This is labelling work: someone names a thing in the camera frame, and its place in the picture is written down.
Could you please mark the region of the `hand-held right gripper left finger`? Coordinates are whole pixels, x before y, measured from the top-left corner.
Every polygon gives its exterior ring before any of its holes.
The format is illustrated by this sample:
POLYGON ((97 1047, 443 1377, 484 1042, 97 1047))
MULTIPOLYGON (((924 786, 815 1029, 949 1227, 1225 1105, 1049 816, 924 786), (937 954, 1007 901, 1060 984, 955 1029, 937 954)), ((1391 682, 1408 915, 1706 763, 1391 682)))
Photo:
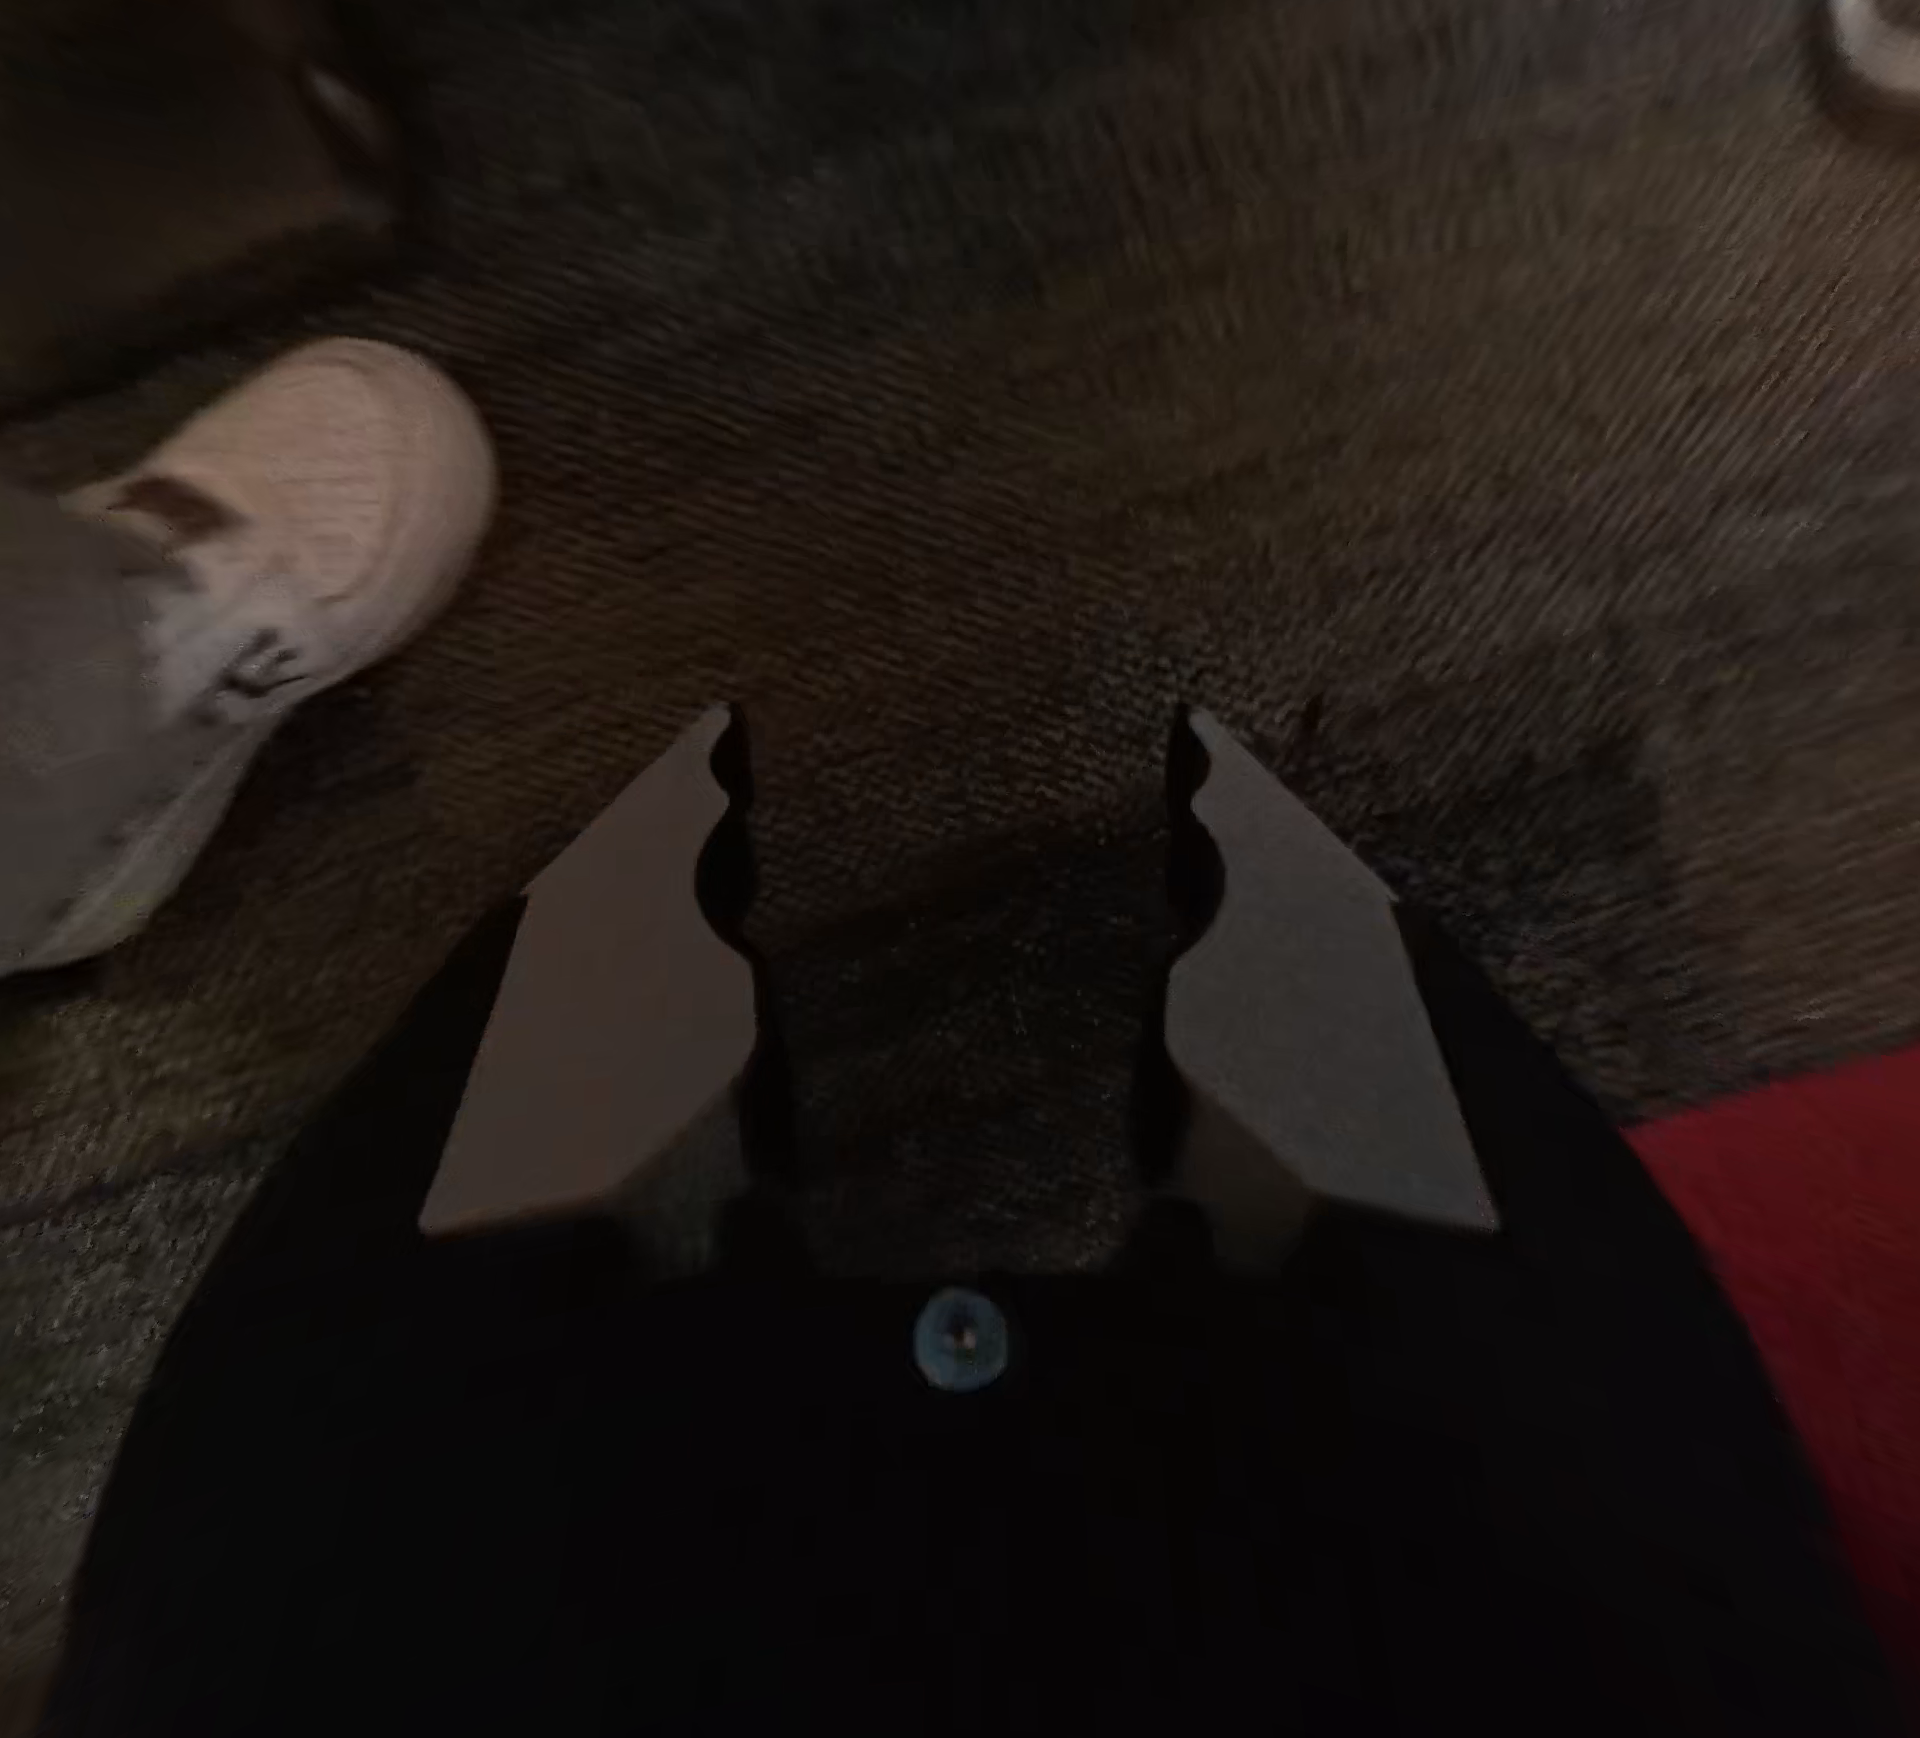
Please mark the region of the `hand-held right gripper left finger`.
POLYGON ((710 1260, 748 1185, 752 961, 715 905, 744 740, 712 706, 533 879, 421 1203, 431 1241, 563 1224, 710 1260))

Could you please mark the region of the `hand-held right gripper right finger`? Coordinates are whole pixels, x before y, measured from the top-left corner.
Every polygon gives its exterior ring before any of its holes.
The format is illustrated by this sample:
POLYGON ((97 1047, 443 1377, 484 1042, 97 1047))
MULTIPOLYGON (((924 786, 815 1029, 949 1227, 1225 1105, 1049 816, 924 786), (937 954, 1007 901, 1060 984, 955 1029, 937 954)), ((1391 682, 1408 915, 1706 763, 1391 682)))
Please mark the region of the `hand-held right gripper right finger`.
POLYGON ((1174 748, 1213 892, 1165 984, 1169 1189, 1218 1245, 1291 1245, 1325 1207, 1494 1235, 1396 896, 1213 716, 1188 710, 1174 748))

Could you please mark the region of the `red plastic container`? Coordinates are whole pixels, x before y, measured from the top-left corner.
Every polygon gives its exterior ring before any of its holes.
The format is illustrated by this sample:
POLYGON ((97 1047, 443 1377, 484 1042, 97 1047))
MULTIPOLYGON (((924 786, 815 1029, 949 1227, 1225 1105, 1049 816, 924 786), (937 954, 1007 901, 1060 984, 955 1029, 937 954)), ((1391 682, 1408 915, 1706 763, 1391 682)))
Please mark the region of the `red plastic container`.
POLYGON ((1706 1251, 1799 1433, 1887 1644, 1918 1640, 1918 1049, 1627 1140, 1706 1251))

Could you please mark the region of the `person's white shoe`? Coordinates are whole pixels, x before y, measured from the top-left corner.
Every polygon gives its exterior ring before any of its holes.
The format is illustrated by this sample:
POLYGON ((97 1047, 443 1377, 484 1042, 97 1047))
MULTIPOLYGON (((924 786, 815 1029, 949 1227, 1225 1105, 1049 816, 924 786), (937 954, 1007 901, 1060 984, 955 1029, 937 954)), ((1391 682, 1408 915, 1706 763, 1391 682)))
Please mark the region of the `person's white shoe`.
POLYGON ((5 924, 2 886, 5 979, 102 958, 152 919, 285 721, 453 600, 492 521, 496 464, 437 365, 341 337, 267 365, 129 469, 36 497, 153 551, 148 651, 183 759, 60 904, 5 924))

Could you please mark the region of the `person's grey trouser leg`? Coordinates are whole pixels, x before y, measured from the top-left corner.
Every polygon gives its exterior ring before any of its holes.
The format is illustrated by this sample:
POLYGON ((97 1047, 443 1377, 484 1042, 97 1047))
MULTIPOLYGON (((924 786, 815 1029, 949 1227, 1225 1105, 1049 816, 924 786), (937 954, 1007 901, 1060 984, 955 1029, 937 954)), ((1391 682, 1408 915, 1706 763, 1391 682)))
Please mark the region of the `person's grey trouser leg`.
POLYGON ((148 651, 153 551, 16 487, 2 506, 4 921, 77 889, 181 771, 148 651))

